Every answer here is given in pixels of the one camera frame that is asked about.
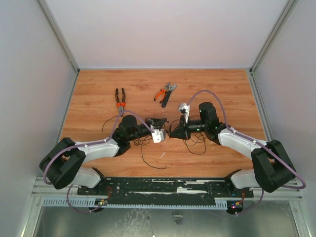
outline wooden tabletop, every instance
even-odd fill
[[[153,98],[167,82],[176,83],[177,87],[163,109]],[[209,89],[220,97],[232,127],[255,138],[265,139],[244,70],[80,71],[62,138],[70,137],[74,141],[106,138],[115,119],[106,123],[102,132],[101,128],[106,120],[118,114],[115,89],[119,88],[121,98],[121,87],[126,93],[125,109],[134,111],[142,118],[168,118],[170,122],[180,118],[181,114],[177,111],[180,103],[187,103],[199,90]],[[208,93],[202,93],[194,99],[190,116],[199,115],[198,105],[206,101],[214,104],[217,116],[223,122],[218,102]],[[189,148],[194,153],[202,153],[204,143],[196,143]],[[133,142],[130,150],[122,156],[100,158],[84,166],[96,167],[106,176],[152,177],[222,177],[237,169],[252,168],[250,159],[209,140],[206,140],[206,152],[203,155],[191,154],[183,140],[169,137],[161,143],[151,141],[143,146],[143,155],[150,165],[160,168],[166,166],[166,169],[147,166],[141,157],[141,147],[135,146]]]

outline wrench head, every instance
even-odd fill
[[[169,86],[168,86],[168,89],[169,89],[170,91],[173,91],[176,87],[177,87],[177,84],[174,83],[173,85],[169,85]]]

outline black and orange pliers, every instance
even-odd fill
[[[119,89],[116,88],[115,90],[115,99],[117,101],[117,107],[118,107],[118,112],[119,113],[122,113],[121,116],[123,116],[123,112],[124,112],[124,107],[126,105],[125,103],[125,98],[126,98],[126,95],[125,95],[125,91],[124,91],[124,88],[122,88],[122,102],[119,101]]]
[[[160,103],[163,102],[164,100],[164,97],[166,96],[167,92],[168,92],[168,87],[169,87],[170,83],[168,82],[167,85],[163,88],[163,89],[160,89],[160,92],[158,92],[155,97],[154,97],[154,101],[157,100],[157,98],[162,95],[162,100],[160,101]]]

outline white panel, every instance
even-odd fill
[[[46,0],[80,68],[249,68],[286,0]]]
[[[35,0],[0,1],[0,236],[20,233],[75,79]]]
[[[316,1],[295,7],[256,79],[275,137],[307,181],[307,200],[316,225]]]

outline metal floor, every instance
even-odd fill
[[[175,224],[171,209],[108,208],[77,214],[43,207],[35,237],[298,237],[287,201],[264,201],[239,217],[223,210],[183,210]]]

